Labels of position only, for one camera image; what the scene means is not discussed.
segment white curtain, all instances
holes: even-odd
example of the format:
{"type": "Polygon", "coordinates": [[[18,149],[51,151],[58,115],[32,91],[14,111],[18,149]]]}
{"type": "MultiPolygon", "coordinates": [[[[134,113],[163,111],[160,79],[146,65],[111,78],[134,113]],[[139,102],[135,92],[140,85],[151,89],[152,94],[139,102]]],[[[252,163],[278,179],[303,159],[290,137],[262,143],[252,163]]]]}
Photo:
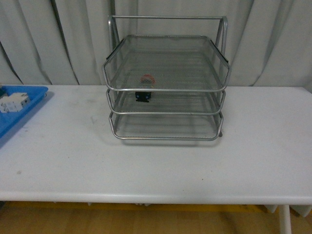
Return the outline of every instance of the white curtain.
{"type": "MultiPolygon", "coordinates": [[[[101,84],[107,16],[228,16],[230,85],[312,91],[311,0],[0,0],[0,82],[101,84]]],[[[129,33],[201,34],[217,24],[124,20],[129,33]]]]}

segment metal mesh desk organizer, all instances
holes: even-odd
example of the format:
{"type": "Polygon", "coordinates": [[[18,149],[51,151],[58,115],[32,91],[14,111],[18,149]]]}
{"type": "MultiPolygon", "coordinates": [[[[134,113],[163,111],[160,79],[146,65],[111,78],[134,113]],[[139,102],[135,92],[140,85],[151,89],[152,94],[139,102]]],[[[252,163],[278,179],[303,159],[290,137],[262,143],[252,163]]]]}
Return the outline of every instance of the metal mesh desk organizer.
{"type": "Polygon", "coordinates": [[[114,136],[205,141],[222,136],[221,109],[231,73],[224,57],[226,17],[110,16],[109,34],[112,52],[103,74],[114,136]],[[219,27],[215,42],[167,35],[127,35],[120,41],[118,18],[218,20],[219,27]]]}

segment wire mesh tray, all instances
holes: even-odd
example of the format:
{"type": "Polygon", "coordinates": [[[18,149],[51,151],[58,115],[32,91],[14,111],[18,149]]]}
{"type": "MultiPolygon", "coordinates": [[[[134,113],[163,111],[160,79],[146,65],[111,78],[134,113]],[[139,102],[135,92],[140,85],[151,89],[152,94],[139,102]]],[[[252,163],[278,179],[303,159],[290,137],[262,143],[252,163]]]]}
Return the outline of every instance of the wire mesh tray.
{"type": "Polygon", "coordinates": [[[116,115],[109,116],[119,139],[215,140],[221,132],[223,116],[198,115],[116,115]]]}
{"type": "Polygon", "coordinates": [[[107,90],[111,110],[116,114],[180,114],[215,115],[221,111],[225,91],[204,92],[154,92],[147,102],[137,101],[134,91],[107,90]]]}
{"type": "Polygon", "coordinates": [[[204,36],[127,36],[103,66],[115,91],[219,92],[231,73],[228,61],[204,36]]]}

